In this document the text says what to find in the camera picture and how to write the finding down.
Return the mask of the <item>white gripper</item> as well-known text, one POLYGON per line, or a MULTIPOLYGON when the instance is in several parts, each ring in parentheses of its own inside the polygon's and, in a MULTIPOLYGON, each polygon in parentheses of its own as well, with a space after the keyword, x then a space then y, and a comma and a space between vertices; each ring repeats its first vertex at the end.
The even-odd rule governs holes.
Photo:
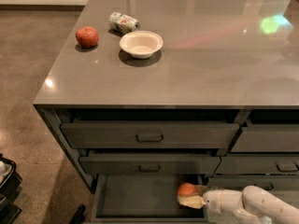
MULTIPOLYGON (((203 194, 206 186, 196 185, 199 194, 203 194)), ((230 189, 209 189, 203 195, 177 196, 178 203, 194 209, 201 209, 206 205, 209 211, 217 214, 223 212, 234 213, 243 208, 242 192, 230 189)))

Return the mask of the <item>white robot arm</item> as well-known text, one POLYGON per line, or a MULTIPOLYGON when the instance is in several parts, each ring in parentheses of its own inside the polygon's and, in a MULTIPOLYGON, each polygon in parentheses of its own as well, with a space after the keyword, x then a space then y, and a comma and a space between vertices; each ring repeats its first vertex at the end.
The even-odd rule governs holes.
POLYGON ((231 190, 183 183, 178 187, 177 200, 194 209, 230 213, 239 224, 299 224, 298 208, 256 186, 231 190))

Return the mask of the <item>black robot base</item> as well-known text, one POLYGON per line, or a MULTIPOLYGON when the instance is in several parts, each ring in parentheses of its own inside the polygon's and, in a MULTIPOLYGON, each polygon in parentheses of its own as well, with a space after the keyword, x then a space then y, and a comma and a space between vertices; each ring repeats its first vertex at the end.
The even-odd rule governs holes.
POLYGON ((19 195, 21 177, 16 163, 0 156, 0 224, 14 224, 21 209, 14 203, 19 195))

